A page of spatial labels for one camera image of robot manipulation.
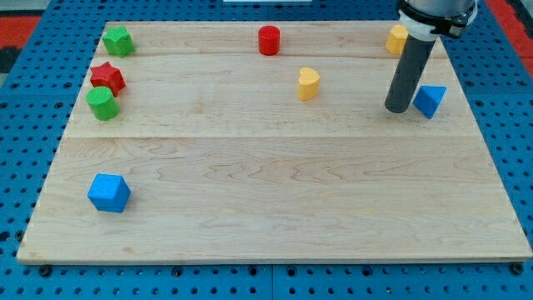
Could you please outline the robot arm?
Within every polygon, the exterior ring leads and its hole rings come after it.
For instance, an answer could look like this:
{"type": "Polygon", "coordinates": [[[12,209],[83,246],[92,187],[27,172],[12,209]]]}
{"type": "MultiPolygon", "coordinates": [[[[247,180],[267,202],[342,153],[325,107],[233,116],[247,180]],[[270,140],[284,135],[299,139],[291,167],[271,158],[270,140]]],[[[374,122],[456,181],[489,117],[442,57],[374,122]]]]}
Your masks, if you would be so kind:
{"type": "Polygon", "coordinates": [[[478,0],[398,0],[396,10],[413,38],[431,42],[460,38],[476,19],[478,0]]]}

